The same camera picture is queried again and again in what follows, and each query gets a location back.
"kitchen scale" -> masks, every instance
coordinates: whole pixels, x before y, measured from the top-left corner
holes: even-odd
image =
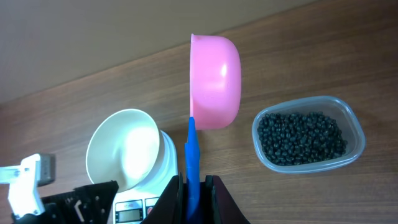
[[[159,150],[149,174],[130,190],[116,194],[113,201],[113,223],[138,224],[150,214],[170,179],[178,174],[177,153],[172,139],[160,131],[164,150]]]

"bowl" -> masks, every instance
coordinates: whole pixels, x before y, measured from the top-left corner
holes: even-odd
[[[325,116],[336,120],[338,127],[342,131],[341,136],[348,142],[346,153],[336,159],[296,166],[278,166],[268,160],[261,149],[261,142],[257,133],[262,117],[267,113],[291,114],[299,112],[308,114],[312,111],[322,111]],[[353,110],[343,100],[333,96],[302,98],[268,107],[254,118],[252,136],[256,154],[260,161],[271,170],[286,174],[305,174],[345,166],[354,162],[362,154],[366,144],[365,135]]]
[[[86,169],[93,184],[115,180],[118,192],[137,185],[152,170],[163,137],[147,113],[127,109],[106,118],[91,137]]]
[[[191,36],[190,115],[196,128],[220,129],[235,119],[241,101],[241,62],[224,37]]]

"plastic container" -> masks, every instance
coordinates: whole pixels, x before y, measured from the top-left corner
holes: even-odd
[[[230,40],[192,34],[190,112],[197,130],[232,123],[241,101],[241,79],[238,50]]]
[[[324,115],[336,119],[337,125],[342,131],[341,136],[344,140],[348,141],[346,154],[337,159],[296,166],[278,166],[269,161],[262,151],[261,142],[257,133],[257,128],[259,127],[262,117],[267,113],[290,114],[299,112],[308,114],[312,111],[322,111]],[[365,135],[353,110],[343,100],[332,96],[302,98],[268,107],[262,110],[257,114],[256,118],[254,118],[252,136],[254,147],[256,148],[256,154],[261,162],[266,167],[276,172],[286,174],[306,174],[345,166],[354,162],[362,154],[366,143]]]

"scale button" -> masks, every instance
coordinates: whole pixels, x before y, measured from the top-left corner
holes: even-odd
[[[147,208],[147,215],[149,215],[149,213],[152,211],[152,209],[153,209],[152,206]]]

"pink bowl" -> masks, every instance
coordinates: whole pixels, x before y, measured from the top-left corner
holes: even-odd
[[[190,110],[197,129],[232,123],[241,101],[241,79],[239,54],[230,40],[192,34]]]

